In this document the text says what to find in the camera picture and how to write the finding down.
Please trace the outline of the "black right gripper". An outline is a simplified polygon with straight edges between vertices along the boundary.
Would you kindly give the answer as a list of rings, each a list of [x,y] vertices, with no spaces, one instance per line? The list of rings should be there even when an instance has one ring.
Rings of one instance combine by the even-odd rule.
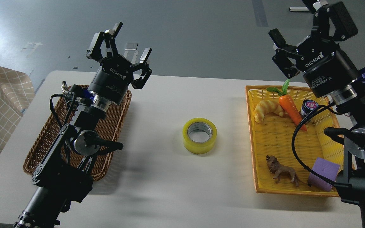
[[[354,37],[359,30],[342,1],[302,2],[313,14],[311,35],[296,47],[288,45],[278,29],[270,30],[268,35],[276,47],[272,60],[288,79],[303,72],[314,95],[324,97],[358,78],[359,71],[336,42]]]

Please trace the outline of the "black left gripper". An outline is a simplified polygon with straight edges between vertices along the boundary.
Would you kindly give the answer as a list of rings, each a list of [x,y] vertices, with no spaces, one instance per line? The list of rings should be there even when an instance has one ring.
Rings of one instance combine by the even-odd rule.
[[[152,48],[145,48],[139,63],[133,65],[118,54],[115,39],[122,26],[118,22],[110,30],[95,33],[86,51],[86,58],[101,64],[88,90],[117,105],[123,101],[130,83],[134,89],[142,89],[152,73],[148,64]],[[141,77],[133,79],[133,72],[138,70],[142,70]]]

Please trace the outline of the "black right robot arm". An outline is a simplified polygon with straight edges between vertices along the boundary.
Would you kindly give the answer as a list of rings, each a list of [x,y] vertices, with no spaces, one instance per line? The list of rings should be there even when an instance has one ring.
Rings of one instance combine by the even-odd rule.
[[[320,105],[295,129],[291,147],[295,158],[311,174],[333,185],[342,202],[358,205],[365,228],[365,68],[358,70],[340,42],[358,33],[343,2],[329,4],[324,0],[304,0],[313,14],[311,34],[296,46],[288,45],[279,30],[268,34],[276,45],[274,63],[290,79],[299,73],[316,97],[330,96],[329,105]],[[348,114],[353,127],[324,129],[324,134],[344,146],[343,170],[335,181],[306,166],[295,151],[300,127],[315,115],[336,106],[336,114]]]

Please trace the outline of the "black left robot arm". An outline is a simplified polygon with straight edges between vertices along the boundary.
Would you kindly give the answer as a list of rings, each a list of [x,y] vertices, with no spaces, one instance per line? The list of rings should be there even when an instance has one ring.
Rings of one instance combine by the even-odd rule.
[[[72,201],[82,202],[92,190],[92,171],[100,155],[123,149],[123,144],[106,140],[97,133],[97,124],[107,116],[110,105],[120,105],[129,85],[142,89],[152,70],[146,48],[138,63],[120,55],[115,39],[122,22],[113,29],[94,34],[86,58],[100,64],[87,88],[67,86],[50,97],[50,111],[58,124],[58,133],[32,174],[37,186],[14,228],[53,228],[58,216],[70,209]]]

